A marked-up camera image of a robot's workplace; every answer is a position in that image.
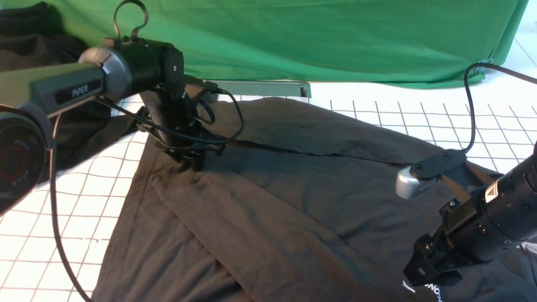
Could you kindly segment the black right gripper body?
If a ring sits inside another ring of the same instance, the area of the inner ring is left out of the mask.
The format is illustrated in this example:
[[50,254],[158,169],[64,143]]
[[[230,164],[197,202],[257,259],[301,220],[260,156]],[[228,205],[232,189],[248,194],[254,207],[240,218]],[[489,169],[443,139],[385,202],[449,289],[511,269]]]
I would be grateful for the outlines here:
[[412,286],[454,286],[463,279],[458,270],[477,265],[477,260],[451,248],[443,233],[425,234],[414,242],[403,274]]

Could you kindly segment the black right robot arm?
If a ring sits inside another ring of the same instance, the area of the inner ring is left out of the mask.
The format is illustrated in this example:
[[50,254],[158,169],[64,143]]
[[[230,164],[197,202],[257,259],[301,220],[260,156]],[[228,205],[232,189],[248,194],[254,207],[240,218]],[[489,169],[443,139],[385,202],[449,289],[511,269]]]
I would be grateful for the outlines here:
[[441,225],[425,234],[403,273],[412,286],[453,286],[458,270],[491,262],[536,237],[536,154],[496,180],[446,149],[399,171],[396,193],[411,199],[443,183],[453,199],[439,210]]

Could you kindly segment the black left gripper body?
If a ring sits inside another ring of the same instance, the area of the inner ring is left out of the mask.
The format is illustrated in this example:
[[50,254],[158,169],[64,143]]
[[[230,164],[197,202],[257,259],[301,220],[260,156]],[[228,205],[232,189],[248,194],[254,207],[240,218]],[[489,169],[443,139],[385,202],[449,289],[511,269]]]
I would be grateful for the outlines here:
[[190,98],[187,90],[171,94],[160,87],[142,92],[140,97],[144,104],[139,111],[142,117],[166,129],[138,125],[155,138],[157,150],[196,172],[203,168],[208,151],[222,155],[226,144],[204,128],[215,122],[215,115],[202,99]]

